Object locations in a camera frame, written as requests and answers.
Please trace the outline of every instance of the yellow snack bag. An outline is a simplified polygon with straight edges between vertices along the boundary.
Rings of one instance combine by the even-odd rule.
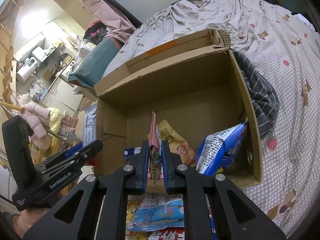
[[[196,153],[190,148],[188,142],[178,134],[166,119],[158,124],[161,140],[168,140],[170,151],[180,155],[183,164],[194,167],[196,165]]]

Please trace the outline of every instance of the striped gray fabric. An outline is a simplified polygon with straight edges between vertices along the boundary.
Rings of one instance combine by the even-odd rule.
[[[279,111],[279,99],[275,89],[256,71],[245,54],[232,51],[247,85],[257,117],[260,138],[265,137],[273,127]]]

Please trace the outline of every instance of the cardboard box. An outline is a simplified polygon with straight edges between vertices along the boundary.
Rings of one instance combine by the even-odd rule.
[[[98,95],[97,139],[104,148],[97,155],[95,174],[111,174],[126,164],[123,150],[147,139],[154,111],[157,122],[166,119],[195,151],[205,136],[244,122],[247,116],[248,136],[226,174],[238,187],[262,181],[257,120],[228,48],[211,45],[175,55],[138,70]]]
[[[206,29],[164,43],[127,61],[101,79],[94,86],[96,94],[102,94],[106,89],[146,66],[209,45],[215,48],[229,48],[231,45],[230,36],[223,30]]]

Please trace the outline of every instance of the strawberry print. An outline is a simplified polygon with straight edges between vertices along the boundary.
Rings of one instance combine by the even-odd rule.
[[[277,147],[277,144],[278,144],[277,137],[271,135],[267,144],[269,150],[273,151]]]

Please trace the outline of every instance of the white appliance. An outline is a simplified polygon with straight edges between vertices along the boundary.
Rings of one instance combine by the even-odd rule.
[[[33,71],[39,66],[36,58],[31,57],[17,72],[17,80],[23,84]]]
[[[44,58],[44,55],[44,50],[39,46],[31,52],[31,57],[35,57],[38,62],[41,62],[41,60]]]

